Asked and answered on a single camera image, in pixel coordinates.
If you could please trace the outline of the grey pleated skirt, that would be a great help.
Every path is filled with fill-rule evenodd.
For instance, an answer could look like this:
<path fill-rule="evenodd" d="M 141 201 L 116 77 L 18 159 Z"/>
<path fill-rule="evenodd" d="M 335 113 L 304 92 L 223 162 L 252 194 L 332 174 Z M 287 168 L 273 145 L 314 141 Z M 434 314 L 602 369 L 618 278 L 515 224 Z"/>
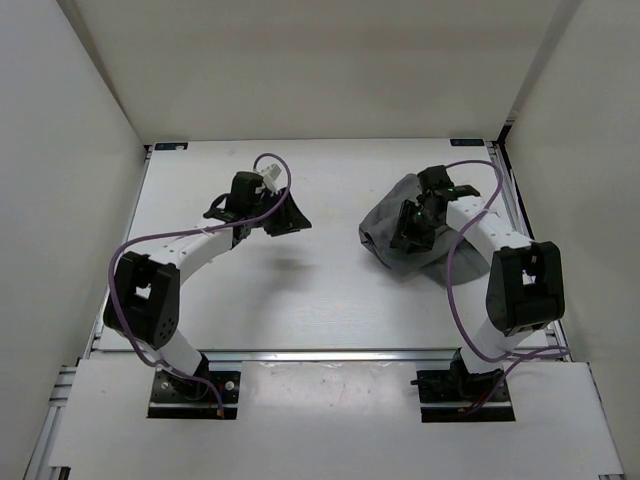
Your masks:
<path fill-rule="evenodd" d="M 418 177 L 406 174 L 369 211 L 358 227 L 361 244 L 370 251 L 399 281 L 423 275 L 442 287 L 446 284 L 446 258 L 457 233 L 443 227 L 436 234 L 431 251 L 405 253 L 391 247 L 392 236 L 405 200 L 415 201 L 420 193 Z M 452 283 L 461 285 L 480 279 L 489 265 L 478 251 L 463 241 L 456 249 L 452 266 Z"/>

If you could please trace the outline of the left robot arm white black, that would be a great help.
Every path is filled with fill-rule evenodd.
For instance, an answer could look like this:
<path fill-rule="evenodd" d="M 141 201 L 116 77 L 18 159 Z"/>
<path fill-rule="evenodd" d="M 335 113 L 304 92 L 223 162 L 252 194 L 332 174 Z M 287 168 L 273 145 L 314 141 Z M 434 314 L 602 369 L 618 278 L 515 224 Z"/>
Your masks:
<path fill-rule="evenodd" d="M 230 191 L 212 202 L 194 234 L 172 239 L 153 253 L 128 251 L 117 261 L 105 326 L 143 349 L 188 400 L 215 396 L 218 389 L 206 356 L 178 329 L 182 285 L 254 229 L 277 237 L 312 226 L 288 190 L 277 187 L 279 173 L 276 165 L 237 173 Z"/>

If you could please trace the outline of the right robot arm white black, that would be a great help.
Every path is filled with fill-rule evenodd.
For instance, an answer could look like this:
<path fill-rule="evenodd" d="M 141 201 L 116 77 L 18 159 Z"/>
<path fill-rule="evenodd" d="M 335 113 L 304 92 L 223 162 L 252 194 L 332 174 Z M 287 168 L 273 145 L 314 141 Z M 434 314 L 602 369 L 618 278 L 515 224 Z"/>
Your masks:
<path fill-rule="evenodd" d="M 504 361 L 561 356 L 542 347 L 526 354 L 517 347 L 565 312 L 559 248 L 536 242 L 511 228 L 470 185 L 457 185 L 445 165 L 417 175 L 420 193 L 402 203 L 390 246 L 406 254 L 434 249 L 438 233 L 455 234 L 446 266 L 453 266 L 457 245 L 467 241 L 490 267 L 486 318 L 474 335 L 459 332 L 463 346 L 448 370 L 423 373 L 416 383 L 434 401 L 489 400 L 504 383 Z"/>

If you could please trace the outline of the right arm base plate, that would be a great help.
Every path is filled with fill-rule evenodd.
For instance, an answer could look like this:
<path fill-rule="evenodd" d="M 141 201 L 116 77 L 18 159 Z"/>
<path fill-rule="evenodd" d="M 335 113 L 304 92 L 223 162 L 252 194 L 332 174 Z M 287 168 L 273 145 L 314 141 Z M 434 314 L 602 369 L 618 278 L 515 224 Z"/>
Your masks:
<path fill-rule="evenodd" d="M 510 423 L 516 421 L 506 382 L 484 399 L 486 392 L 476 391 L 465 398 L 451 380 L 448 370 L 418 370 L 410 384 L 417 388 L 423 424 Z"/>

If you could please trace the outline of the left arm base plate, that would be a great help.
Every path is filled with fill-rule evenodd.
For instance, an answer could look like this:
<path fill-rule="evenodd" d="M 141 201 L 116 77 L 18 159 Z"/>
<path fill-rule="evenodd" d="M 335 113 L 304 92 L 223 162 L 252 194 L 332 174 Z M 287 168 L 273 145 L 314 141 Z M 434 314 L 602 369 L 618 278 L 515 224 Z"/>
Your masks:
<path fill-rule="evenodd" d="M 157 369 L 154 373 L 147 417 L 149 419 L 235 420 L 238 414 L 241 372 L 210 370 L 207 386 L 171 376 Z"/>

